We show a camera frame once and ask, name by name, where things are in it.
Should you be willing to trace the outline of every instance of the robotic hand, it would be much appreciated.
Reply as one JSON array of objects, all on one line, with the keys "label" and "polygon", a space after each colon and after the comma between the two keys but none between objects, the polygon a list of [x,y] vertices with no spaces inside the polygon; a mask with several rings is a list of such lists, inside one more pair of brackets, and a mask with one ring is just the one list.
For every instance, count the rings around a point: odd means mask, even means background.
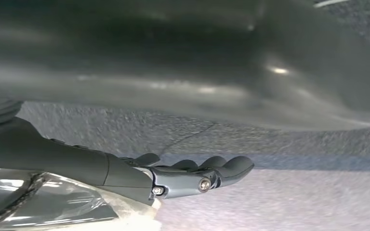
[{"label": "robotic hand", "polygon": [[155,166],[156,154],[145,154],[136,159],[122,158],[128,165],[152,179],[150,199],[169,199],[206,193],[211,189],[234,184],[254,167],[244,156],[226,161],[220,156],[207,159],[200,166],[192,160],[182,160],[172,166]]},{"label": "robotic hand", "polygon": [[99,222],[109,225],[102,230],[142,229],[139,224],[150,230],[160,199],[231,185],[254,166],[243,156],[214,156],[201,165],[182,160],[158,166],[159,160],[156,154],[119,158],[46,139],[20,118],[0,123],[0,230],[99,228]]}]

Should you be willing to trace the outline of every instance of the curved gray surface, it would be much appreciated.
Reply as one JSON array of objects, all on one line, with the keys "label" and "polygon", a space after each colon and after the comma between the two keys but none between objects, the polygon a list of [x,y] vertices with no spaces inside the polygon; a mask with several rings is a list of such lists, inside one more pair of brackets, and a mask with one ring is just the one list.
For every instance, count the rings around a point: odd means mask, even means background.
[{"label": "curved gray surface", "polygon": [[0,0],[0,97],[370,127],[370,46],[302,0]]},{"label": "curved gray surface", "polygon": [[[370,42],[370,0],[326,8]],[[173,163],[245,154],[257,168],[236,186],[167,200],[165,231],[370,231],[370,129],[283,132],[151,111],[26,103],[43,135],[120,156]]]}]

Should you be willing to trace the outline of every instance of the black cable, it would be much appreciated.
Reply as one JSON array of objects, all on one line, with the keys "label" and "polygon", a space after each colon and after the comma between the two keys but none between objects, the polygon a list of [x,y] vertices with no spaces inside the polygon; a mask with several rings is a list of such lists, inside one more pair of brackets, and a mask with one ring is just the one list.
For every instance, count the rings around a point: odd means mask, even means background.
[{"label": "black cable", "polygon": [[48,181],[48,178],[45,176],[46,173],[36,174],[32,176],[26,192],[14,202],[12,202],[9,206],[0,211],[0,223],[6,218],[10,217],[13,213],[15,213],[21,206],[23,206],[36,194],[36,192],[43,186],[43,184]]}]

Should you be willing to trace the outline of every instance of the gray carpet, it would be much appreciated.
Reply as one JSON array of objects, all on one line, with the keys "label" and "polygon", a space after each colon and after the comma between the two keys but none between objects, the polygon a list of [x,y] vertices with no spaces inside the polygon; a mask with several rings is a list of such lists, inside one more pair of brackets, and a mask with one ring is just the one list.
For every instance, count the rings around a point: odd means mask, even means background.
[{"label": "gray carpet", "polygon": [[[327,13],[370,43],[370,0]],[[164,202],[165,231],[370,231],[370,129],[285,132],[161,112],[26,103],[21,117],[46,137],[167,164],[248,155],[257,168],[235,187]]]}]

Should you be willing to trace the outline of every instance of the screw head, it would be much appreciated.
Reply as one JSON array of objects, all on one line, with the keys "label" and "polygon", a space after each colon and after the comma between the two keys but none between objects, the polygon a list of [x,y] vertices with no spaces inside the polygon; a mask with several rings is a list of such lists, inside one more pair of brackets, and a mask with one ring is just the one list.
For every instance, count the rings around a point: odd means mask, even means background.
[{"label": "screw head", "polygon": [[152,189],[152,193],[153,194],[155,194],[155,195],[157,195],[157,196],[161,196],[161,195],[163,195],[164,194],[164,188],[162,188],[162,187],[154,187],[153,189]]},{"label": "screw head", "polygon": [[211,187],[211,181],[208,178],[203,178],[199,182],[199,190],[203,193],[207,192]]}]

